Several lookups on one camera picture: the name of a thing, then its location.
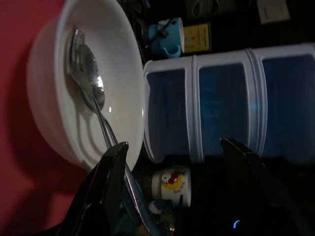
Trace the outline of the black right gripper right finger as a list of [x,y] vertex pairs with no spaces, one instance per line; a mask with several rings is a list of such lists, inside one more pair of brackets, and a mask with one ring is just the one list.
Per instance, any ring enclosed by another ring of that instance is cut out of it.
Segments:
[[232,236],[315,236],[285,186],[243,143],[221,137]]

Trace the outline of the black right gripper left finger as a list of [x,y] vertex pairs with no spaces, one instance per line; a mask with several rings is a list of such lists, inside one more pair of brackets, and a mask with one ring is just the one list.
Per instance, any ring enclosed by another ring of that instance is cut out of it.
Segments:
[[81,183],[61,236],[113,236],[122,199],[128,143],[110,147]]

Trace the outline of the steel spoon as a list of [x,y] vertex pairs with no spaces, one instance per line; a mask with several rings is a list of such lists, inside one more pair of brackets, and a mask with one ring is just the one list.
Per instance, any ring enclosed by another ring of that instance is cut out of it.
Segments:
[[[118,144],[116,136],[109,122],[101,113],[100,107],[104,105],[105,95],[102,78],[98,73],[96,59],[91,49],[82,44],[78,46],[76,56],[76,68],[81,72],[80,86],[82,97],[87,106],[97,115],[105,144],[108,148]],[[138,218],[142,222],[150,236],[161,236],[161,231],[145,205],[143,195],[134,179],[128,164],[124,167],[123,204],[131,218]]]

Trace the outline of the pink plate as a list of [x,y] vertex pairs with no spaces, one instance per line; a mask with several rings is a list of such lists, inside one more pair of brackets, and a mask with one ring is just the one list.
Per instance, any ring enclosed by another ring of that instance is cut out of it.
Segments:
[[32,42],[62,6],[63,0],[0,0],[0,236],[60,223],[87,176],[45,142],[27,98]]

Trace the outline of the white ceramic bowl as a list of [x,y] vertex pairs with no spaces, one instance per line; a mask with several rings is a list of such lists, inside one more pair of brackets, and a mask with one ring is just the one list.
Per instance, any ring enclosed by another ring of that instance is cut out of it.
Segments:
[[143,141],[143,66],[129,20],[117,0],[65,0],[61,13],[37,35],[27,65],[27,95],[35,124],[67,161],[91,170],[106,151],[94,114],[66,68],[70,31],[77,27],[95,56],[104,86],[102,114],[133,169]]

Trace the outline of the steel fork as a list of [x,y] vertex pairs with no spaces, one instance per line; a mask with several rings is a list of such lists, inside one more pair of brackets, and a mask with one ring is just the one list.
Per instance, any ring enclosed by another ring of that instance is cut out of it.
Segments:
[[79,86],[84,103],[96,114],[105,145],[110,148],[118,141],[108,120],[101,113],[105,104],[103,80],[99,75],[96,59],[84,39],[83,32],[74,27],[68,42],[67,66],[72,79]]

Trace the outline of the white cartoon cat mug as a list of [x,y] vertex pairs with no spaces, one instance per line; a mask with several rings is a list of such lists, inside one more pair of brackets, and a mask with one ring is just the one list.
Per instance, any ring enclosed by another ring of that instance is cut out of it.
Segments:
[[155,172],[151,182],[151,194],[153,198],[172,200],[177,206],[180,203],[180,197],[183,196],[183,206],[190,207],[190,168],[173,166]]

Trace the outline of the white tiered container blue windows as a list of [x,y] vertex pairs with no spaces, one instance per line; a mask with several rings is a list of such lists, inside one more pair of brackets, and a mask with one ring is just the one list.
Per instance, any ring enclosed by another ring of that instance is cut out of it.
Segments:
[[315,43],[145,65],[149,159],[219,155],[221,137],[260,156],[315,163]]

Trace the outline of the yellow tin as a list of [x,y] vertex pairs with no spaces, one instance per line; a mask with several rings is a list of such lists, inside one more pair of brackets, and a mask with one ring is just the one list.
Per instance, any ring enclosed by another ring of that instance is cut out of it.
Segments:
[[211,26],[209,22],[184,27],[185,53],[211,51]]

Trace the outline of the light blue cup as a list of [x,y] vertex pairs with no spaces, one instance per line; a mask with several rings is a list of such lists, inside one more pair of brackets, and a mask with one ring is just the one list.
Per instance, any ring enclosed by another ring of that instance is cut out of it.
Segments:
[[169,59],[178,58],[185,51],[182,19],[172,18],[150,25],[148,40],[153,54]]

